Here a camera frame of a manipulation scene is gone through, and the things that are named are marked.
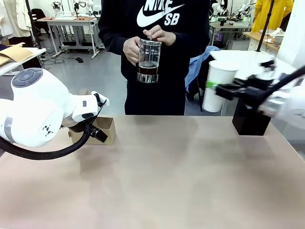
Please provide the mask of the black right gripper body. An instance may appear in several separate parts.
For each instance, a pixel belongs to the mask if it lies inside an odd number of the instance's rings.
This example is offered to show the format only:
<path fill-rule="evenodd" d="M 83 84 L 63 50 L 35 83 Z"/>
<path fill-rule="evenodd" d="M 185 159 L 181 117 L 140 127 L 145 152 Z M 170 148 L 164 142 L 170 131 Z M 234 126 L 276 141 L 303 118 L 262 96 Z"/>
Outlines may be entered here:
<path fill-rule="evenodd" d="M 283 84 L 279 81 L 272 84 L 273 80 L 262 80 L 257 75 L 251 75 L 245 82 L 245 104 L 261 105 L 276 90 L 280 89 Z"/>

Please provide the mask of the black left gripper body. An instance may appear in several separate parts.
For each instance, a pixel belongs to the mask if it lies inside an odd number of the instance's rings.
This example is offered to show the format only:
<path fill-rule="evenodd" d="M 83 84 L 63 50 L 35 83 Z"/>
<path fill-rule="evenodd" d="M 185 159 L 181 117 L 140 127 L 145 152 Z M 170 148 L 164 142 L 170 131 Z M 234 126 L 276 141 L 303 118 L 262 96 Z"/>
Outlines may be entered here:
<path fill-rule="evenodd" d="M 92 121 L 94 118 L 95 117 L 91 117 L 83 121 L 76 122 L 72 119 L 72 116 L 68 116 L 63 119 L 61 127 L 66 127 L 75 133 L 80 133 L 88 130 L 88 133 L 90 134 L 92 132 Z"/>

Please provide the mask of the person's left hand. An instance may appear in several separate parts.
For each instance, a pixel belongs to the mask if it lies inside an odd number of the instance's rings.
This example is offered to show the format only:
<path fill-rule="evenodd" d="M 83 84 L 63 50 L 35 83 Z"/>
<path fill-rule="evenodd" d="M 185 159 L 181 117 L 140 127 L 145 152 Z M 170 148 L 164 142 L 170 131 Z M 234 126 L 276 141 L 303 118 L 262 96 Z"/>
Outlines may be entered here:
<path fill-rule="evenodd" d="M 173 32 L 164 31 L 160 25 L 156 25 L 149 30 L 144 30 L 143 33 L 148 39 L 162 42 L 167 46 L 173 45 L 176 41 L 176 35 Z"/>

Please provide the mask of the person's right hand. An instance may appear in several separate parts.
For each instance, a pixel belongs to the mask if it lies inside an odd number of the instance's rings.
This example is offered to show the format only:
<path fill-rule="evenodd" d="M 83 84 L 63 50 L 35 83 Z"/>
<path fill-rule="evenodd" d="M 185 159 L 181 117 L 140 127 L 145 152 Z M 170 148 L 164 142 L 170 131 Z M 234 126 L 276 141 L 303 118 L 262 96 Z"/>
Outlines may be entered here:
<path fill-rule="evenodd" d="M 123 53 L 127 60 L 135 66 L 139 62 L 140 38 L 136 36 L 127 39 L 123 44 Z"/>

